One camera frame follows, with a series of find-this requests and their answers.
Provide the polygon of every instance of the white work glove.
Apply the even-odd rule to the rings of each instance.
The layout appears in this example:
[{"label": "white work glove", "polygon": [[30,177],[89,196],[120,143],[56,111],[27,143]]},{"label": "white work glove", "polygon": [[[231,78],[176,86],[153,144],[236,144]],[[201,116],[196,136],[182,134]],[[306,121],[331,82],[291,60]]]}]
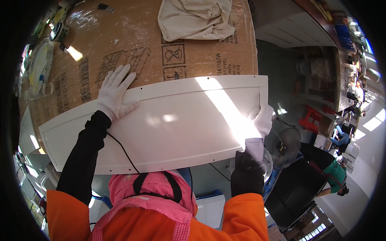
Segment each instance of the white work glove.
[{"label": "white work glove", "polygon": [[130,65],[120,65],[114,71],[110,71],[98,95],[98,110],[105,113],[111,121],[118,119],[139,106],[138,101],[130,101],[129,103],[122,103],[122,96],[135,79],[136,74],[131,73],[122,82],[123,78],[130,70]]},{"label": "white work glove", "polygon": [[261,106],[261,109],[253,109],[248,116],[248,119],[252,121],[254,127],[260,134],[255,138],[263,138],[269,134],[272,128],[272,114],[273,108],[265,104]]}]

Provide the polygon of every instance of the workbench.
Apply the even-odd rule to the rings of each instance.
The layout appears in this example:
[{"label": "workbench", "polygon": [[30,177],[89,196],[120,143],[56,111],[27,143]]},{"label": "workbench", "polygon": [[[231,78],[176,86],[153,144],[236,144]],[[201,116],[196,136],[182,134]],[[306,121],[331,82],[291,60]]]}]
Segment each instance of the workbench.
[{"label": "workbench", "polygon": [[[157,16],[161,0],[105,0],[114,13],[98,10],[100,2],[86,1],[72,7],[64,24],[69,25],[63,44],[72,46],[83,58],[75,61],[54,42],[48,82],[52,95],[19,101],[20,115],[29,105],[33,126],[44,149],[38,127],[66,111],[98,97],[110,70],[130,64],[137,77],[129,88],[174,79],[199,76],[258,74],[257,49],[247,0],[233,0],[228,24],[235,34],[218,40],[163,40]],[[38,43],[49,36],[45,26]],[[22,93],[29,89],[23,78]]]},{"label": "workbench", "polygon": [[324,97],[310,94],[310,89],[312,85],[312,73],[310,67],[310,60],[308,56],[308,51],[306,47],[303,47],[303,55],[305,61],[305,93],[301,93],[300,96],[317,101],[321,104],[331,107],[336,112],[345,110],[346,108],[353,105],[352,101],[347,97],[347,91],[349,84],[351,82],[351,76],[346,73],[346,69],[350,68],[350,65],[347,63],[347,53],[340,51],[338,48],[334,49],[334,58],[335,61],[335,76],[336,76],[336,85],[334,91],[334,101],[326,100]]}]

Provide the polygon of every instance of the red plastic chair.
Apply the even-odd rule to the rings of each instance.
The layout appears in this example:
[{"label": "red plastic chair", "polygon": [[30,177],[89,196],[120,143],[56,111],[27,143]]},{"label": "red plastic chair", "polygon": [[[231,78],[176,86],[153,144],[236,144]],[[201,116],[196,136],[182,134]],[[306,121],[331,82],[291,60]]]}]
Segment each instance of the red plastic chair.
[{"label": "red plastic chair", "polygon": [[299,120],[299,124],[305,130],[312,131],[313,133],[318,134],[318,125],[315,124],[315,121],[317,121],[319,124],[323,115],[308,105],[306,105],[306,108],[308,109],[308,113],[304,119]]}]

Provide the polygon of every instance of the cardboard surface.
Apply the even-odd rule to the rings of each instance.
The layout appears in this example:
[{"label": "cardboard surface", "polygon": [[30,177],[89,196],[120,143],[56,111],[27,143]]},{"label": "cardboard surface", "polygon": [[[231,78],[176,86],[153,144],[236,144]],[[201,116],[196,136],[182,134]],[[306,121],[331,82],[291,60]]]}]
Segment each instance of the cardboard surface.
[{"label": "cardboard surface", "polygon": [[[129,88],[199,76],[258,74],[257,50],[247,0],[233,0],[228,24],[235,34],[218,40],[162,39],[157,22],[161,0],[106,0],[114,13],[98,10],[86,1],[68,12],[70,30],[64,44],[83,54],[76,62],[54,43],[48,82],[54,93],[38,100],[20,101],[20,112],[30,106],[39,142],[38,127],[59,114],[96,99],[106,74],[121,64],[131,64],[137,77]],[[42,38],[49,34],[46,26]],[[29,88],[23,80],[22,93]]]}]

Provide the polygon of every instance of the crumpled cloth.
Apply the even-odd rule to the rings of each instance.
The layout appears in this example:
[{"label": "crumpled cloth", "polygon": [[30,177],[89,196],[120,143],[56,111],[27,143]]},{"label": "crumpled cloth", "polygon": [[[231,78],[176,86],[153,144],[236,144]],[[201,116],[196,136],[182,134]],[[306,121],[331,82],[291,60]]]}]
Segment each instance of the crumpled cloth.
[{"label": "crumpled cloth", "polygon": [[228,25],[232,0],[162,0],[158,24],[164,40],[224,40],[235,32]]}]

